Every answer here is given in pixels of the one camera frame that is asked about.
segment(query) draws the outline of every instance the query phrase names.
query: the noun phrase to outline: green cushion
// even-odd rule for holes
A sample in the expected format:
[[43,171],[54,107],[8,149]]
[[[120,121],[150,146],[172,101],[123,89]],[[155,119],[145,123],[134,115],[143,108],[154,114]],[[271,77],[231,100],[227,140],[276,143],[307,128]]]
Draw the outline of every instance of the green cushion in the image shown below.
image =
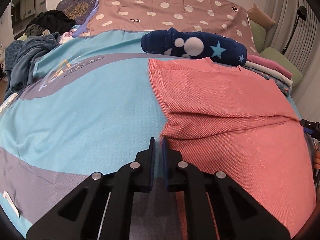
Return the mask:
[[282,67],[284,67],[286,70],[292,73],[292,81],[293,85],[292,87],[298,85],[302,78],[303,75],[301,72],[284,56],[282,55],[279,51],[277,51],[274,48],[266,48],[263,52],[260,53],[261,57],[271,59],[277,63],[279,63]]
[[256,46],[258,53],[260,53],[263,50],[263,44],[266,39],[266,30],[264,27],[255,23],[254,21],[252,20],[249,20],[249,21],[250,21],[254,45]]

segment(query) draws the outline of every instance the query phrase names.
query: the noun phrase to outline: floor lamp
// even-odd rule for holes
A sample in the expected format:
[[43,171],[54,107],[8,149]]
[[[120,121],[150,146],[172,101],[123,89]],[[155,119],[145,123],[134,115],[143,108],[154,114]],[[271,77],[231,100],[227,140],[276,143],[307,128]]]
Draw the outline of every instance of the floor lamp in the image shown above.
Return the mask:
[[296,28],[297,28],[297,26],[298,26],[299,18],[301,18],[303,21],[306,21],[306,20],[307,20],[307,9],[306,9],[303,5],[301,5],[301,6],[299,7],[299,9],[297,10],[297,14],[298,14],[297,20],[296,20],[296,23],[294,24],[294,27],[293,27],[293,30],[292,30],[292,33],[291,33],[291,37],[290,37],[287,45],[285,46],[285,48],[282,50],[282,52],[281,52],[282,55],[285,54],[285,52],[287,51],[287,49],[288,49],[288,47],[289,47],[290,41],[292,40],[292,37],[293,37],[293,35],[294,35],[294,32],[295,32],[295,30],[296,30]]

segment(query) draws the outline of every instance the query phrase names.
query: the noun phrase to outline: blue towel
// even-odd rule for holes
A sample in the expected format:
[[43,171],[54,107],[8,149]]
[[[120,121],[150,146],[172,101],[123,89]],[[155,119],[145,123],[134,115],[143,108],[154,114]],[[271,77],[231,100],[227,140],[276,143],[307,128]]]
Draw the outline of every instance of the blue towel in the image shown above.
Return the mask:
[[5,50],[5,72],[8,86],[6,100],[12,93],[22,92],[33,83],[35,63],[59,44],[59,33],[30,36],[26,41],[13,41]]
[[146,53],[200,59],[231,66],[243,66],[247,49],[243,44],[217,34],[205,32],[152,31],[141,38],[141,47]]

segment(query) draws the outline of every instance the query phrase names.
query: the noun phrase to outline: pillow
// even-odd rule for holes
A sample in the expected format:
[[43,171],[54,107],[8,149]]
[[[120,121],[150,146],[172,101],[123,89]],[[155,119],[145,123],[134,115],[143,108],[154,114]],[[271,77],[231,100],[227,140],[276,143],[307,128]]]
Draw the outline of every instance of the pillow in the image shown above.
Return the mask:
[[248,17],[250,20],[261,25],[267,31],[272,25],[275,25],[276,22],[266,15],[263,11],[259,9],[258,6],[254,3],[252,7],[247,11]]
[[264,27],[255,23],[252,20],[249,20],[249,22],[250,22],[254,45],[256,46],[258,53],[260,53],[263,50],[263,44],[266,39],[266,30]]
[[292,81],[293,85],[292,87],[298,85],[302,78],[303,75],[301,72],[284,56],[282,55],[279,51],[277,51],[274,48],[266,48],[263,52],[260,53],[261,57],[271,59],[277,63],[279,63],[282,67],[284,67],[286,70],[292,73]]

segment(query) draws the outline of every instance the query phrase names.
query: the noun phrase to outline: white folded cloth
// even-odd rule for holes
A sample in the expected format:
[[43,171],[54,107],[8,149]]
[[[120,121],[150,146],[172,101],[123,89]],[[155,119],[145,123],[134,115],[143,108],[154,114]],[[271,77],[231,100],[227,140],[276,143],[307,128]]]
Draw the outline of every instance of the white folded cloth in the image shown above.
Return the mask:
[[246,67],[253,68],[253,69],[262,71],[266,74],[269,74],[270,76],[273,76],[274,78],[277,78],[277,79],[281,80],[282,82],[286,83],[289,87],[292,87],[293,81],[290,80],[289,78],[285,77],[284,75],[282,75],[281,73],[279,73],[276,70],[273,70],[271,68],[267,68],[265,66],[262,66],[262,65],[250,62],[250,61],[247,61],[244,65]]

